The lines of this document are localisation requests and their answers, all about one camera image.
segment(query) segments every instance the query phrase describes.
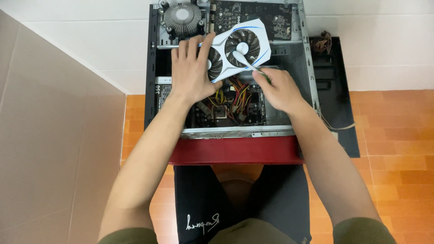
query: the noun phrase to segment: forearm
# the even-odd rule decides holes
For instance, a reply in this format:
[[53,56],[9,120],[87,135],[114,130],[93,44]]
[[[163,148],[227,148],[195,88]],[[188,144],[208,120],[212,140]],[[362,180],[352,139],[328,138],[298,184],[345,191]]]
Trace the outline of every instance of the forearm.
[[306,102],[289,117],[313,186],[333,225],[352,217],[380,217],[344,148]]
[[108,204],[148,205],[160,183],[191,106],[168,97],[119,172]]

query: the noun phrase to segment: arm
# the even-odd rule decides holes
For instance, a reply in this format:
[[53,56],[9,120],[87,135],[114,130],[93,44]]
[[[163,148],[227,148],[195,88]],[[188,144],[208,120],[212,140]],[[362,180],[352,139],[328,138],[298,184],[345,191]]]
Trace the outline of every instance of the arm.
[[333,226],[353,217],[381,222],[357,168],[315,110],[301,97],[289,73],[267,68],[261,71],[271,79],[271,85],[261,74],[255,72],[253,76],[271,105],[286,112],[291,119],[312,184]]
[[[149,205],[163,177],[191,106],[221,87],[207,76],[215,34],[181,41],[172,50],[172,91],[120,170],[104,211],[99,239],[125,228],[153,229]],[[199,56],[197,45],[202,43]]]

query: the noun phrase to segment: olive green shirt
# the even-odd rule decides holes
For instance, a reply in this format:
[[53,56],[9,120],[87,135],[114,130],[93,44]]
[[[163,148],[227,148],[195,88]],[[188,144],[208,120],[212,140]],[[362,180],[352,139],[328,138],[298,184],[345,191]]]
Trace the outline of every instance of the olive green shirt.
[[[396,244],[381,222],[370,218],[351,218],[333,228],[335,244]],[[259,219],[246,219],[221,230],[209,244],[297,244],[289,236]],[[155,232],[148,228],[128,228],[111,233],[99,244],[157,244]]]

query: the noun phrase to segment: person's left hand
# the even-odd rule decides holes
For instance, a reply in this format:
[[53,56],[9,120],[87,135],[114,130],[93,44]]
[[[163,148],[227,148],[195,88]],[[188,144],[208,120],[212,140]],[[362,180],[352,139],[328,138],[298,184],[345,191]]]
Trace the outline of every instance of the person's left hand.
[[[195,36],[180,41],[179,48],[172,49],[172,90],[170,96],[192,106],[213,95],[223,84],[211,83],[207,73],[207,60],[215,32],[207,37]],[[199,55],[197,46],[202,42]]]

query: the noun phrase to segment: black shorts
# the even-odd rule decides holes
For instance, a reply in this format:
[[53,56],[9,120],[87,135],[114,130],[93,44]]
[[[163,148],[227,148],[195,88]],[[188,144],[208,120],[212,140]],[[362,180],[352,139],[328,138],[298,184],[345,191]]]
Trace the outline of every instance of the black shorts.
[[265,165],[245,213],[233,208],[211,166],[175,166],[174,172],[180,244],[207,244],[218,231],[247,218],[264,220],[299,244],[312,239],[302,165]]

